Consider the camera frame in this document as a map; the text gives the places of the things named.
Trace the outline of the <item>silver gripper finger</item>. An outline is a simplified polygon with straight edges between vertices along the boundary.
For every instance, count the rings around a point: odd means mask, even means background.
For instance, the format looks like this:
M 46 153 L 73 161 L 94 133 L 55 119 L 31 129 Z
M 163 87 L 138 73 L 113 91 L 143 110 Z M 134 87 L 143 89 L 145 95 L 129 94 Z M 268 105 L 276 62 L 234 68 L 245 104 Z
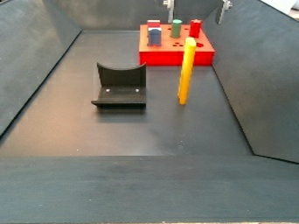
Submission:
M 175 0 L 163 0 L 163 5 L 166 6 L 169 10 L 169 23 L 171 23 L 174 21 Z
M 219 8 L 217 13 L 217 24 L 219 25 L 223 21 L 226 11 L 233 8 L 231 0 L 219 0 Z

